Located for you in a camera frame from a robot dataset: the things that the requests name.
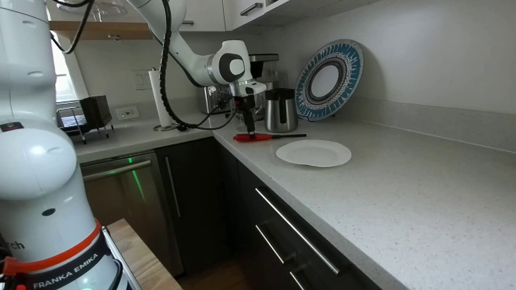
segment silver handle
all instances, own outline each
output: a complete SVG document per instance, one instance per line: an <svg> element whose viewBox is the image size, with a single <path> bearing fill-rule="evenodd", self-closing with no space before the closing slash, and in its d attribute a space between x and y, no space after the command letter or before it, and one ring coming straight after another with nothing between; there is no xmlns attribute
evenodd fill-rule
<svg viewBox="0 0 516 290"><path fill-rule="evenodd" d="M262 8L262 7L263 7L263 3L256 2L253 5L244 9L242 12L240 12L240 16L247 16L247 14L249 14L249 12L253 11L256 8Z"/></svg>
<svg viewBox="0 0 516 290"><path fill-rule="evenodd" d="M289 255L289 256L287 256L285 258L282 258L281 255L279 254L278 250L276 249L276 247L271 243L270 239L265 234L265 232L263 232L262 229L260 229L259 225L256 225L256 229L262 235L263 239L269 245L269 247L274 252L274 254L276 254L276 257L278 257L278 259L280 260L281 264L285 265L286 262L292 260L295 257L295 254L292 254L292 255Z"/></svg>
<svg viewBox="0 0 516 290"><path fill-rule="evenodd" d="M266 197L263 195L263 193L260 192L258 188L255 188L256 192L272 207L272 209L280 215L280 217L296 232L296 234L305 242L305 244L312 249L312 251L315 252L315 254L335 273L335 275L338 275L340 270L323 254L319 249L317 249L310 240L308 240L305 235L303 235L295 225L293 225L286 217L281 213L281 211L275 207Z"/></svg>
<svg viewBox="0 0 516 290"><path fill-rule="evenodd" d="M294 271L290 272L290 274L292 276L292 279L294 279L294 281L296 282L296 284L299 287L299 289L301 289L301 290L308 290L309 288L303 286L303 283L301 283L301 281L297 277L296 273L294 273L294 272L298 272L298 270L294 270Z"/></svg>
<svg viewBox="0 0 516 290"><path fill-rule="evenodd" d="M150 166L151 164L152 164L152 162L150 160L143 161L143 162L140 162L140 163L134 163L134 164L127 165L127 166L124 166L124 167L120 167L120 168L117 168L117 169L103 171L103 172L99 172L99 173L95 173L95 174L84 176L83 177L83 181L87 182L87 181L93 181L93 180L97 180L97 179L101 179L101 178L106 178L106 177L122 174L122 173L125 173L125 172L137 170L137 169L140 169L140 168L143 168L143 167L147 167L147 166Z"/></svg>
<svg viewBox="0 0 516 290"><path fill-rule="evenodd" d="M168 156L165 157L165 163L167 164L168 179L170 180L170 186L172 186L172 195L175 201L175 210L178 212L178 217L181 217L181 211L179 210L178 195L175 193L174 179L172 178L172 170L170 169L170 161Z"/></svg>

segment white plate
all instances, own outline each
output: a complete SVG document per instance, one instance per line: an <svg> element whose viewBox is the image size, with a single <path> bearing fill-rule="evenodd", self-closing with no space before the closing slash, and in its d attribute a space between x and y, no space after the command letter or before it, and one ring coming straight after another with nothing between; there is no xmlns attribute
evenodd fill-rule
<svg viewBox="0 0 516 290"><path fill-rule="evenodd" d="M332 167L348 162L351 151L337 142L301 140L281 147L276 151L276 156L294 164Z"/></svg>

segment dark cabinet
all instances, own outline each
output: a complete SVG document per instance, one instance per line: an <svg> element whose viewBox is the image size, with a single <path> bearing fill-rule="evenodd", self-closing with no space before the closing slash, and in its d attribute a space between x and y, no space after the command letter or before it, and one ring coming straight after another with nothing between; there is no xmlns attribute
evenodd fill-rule
<svg viewBox="0 0 516 290"><path fill-rule="evenodd" d="M231 153L222 156L230 237L252 286L379 290Z"/></svg>
<svg viewBox="0 0 516 290"><path fill-rule="evenodd" d="M217 141L206 138L155 151L185 272L227 259L231 253Z"/></svg>

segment dishwasher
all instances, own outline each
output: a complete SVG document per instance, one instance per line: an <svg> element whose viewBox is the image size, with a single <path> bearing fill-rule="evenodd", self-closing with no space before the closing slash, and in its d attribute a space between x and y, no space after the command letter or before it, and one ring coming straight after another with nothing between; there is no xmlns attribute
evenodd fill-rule
<svg viewBox="0 0 516 290"><path fill-rule="evenodd" d="M124 218L173 275L183 273L167 196L154 152L81 166L86 196L104 226Z"/></svg>

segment green light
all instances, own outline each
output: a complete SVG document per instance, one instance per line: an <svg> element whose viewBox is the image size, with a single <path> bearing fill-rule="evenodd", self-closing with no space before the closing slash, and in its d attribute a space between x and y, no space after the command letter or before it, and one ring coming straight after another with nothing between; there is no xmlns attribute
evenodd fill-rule
<svg viewBox="0 0 516 290"><path fill-rule="evenodd" d="M129 163L133 163L132 158L128 158L127 161L129 161ZM136 181L136 185L138 186L138 189L140 190L141 199L143 199L143 202L147 203L147 199L145 198L145 195L143 194L143 189L141 188L140 179L138 179L138 175L136 174L135 170L133 170L133 176L134 176L134 180Z"/></svg>

